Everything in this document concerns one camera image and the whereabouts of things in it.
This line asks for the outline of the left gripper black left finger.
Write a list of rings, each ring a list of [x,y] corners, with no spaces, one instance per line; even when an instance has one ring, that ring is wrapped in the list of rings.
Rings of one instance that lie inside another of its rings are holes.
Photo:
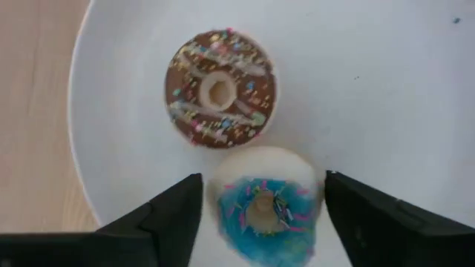
[[[187,266],[203,207],[191,174],[130,213],[90,232],[1,235],[2,266]]]

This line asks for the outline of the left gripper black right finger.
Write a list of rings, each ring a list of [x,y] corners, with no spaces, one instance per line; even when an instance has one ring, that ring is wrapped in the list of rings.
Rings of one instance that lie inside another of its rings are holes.
[[[474,267],[474,229],[328,171],[330,219],[353,266]]]

